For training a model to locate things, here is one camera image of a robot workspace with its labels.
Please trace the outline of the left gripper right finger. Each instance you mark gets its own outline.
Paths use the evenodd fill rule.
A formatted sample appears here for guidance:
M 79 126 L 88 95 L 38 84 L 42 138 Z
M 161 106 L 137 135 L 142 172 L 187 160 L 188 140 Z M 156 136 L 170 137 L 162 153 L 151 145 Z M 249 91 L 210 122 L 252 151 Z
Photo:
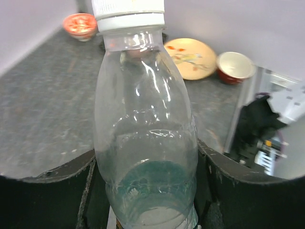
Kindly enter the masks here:
M 303 229 L 305 178 L 268 176 L 198 142 L 195 209 L 207 229 Z

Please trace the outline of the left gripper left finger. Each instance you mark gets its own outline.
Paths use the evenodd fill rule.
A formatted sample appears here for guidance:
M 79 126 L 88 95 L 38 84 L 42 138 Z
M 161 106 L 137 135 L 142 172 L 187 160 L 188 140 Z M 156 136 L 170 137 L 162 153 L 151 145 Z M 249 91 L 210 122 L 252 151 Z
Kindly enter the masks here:
M 37 177 L 0 177 L 2 229 L 105 229 L 109 208 L 94 150 Z

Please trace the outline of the clear bottle green label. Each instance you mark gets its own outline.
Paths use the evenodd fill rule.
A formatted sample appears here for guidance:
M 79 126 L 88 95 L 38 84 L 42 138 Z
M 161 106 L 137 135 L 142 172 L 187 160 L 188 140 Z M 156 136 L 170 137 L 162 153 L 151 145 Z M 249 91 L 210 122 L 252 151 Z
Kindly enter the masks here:
M 162 0 L 94 0 L 105 54 L 94 150 L 125 229 L 194 229 L 198 143 L 191 103 L 163 44 Z

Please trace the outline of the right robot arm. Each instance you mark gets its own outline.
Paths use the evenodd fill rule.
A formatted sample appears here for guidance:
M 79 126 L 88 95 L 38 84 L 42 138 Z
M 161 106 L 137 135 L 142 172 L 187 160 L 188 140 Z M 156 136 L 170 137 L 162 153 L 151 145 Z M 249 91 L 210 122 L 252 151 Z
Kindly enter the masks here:
M 256 98 L 240 110 L 229 157 L 251 167 L 259 142 L 272 138 L 279 129 L 304 115 L 304 82 Z

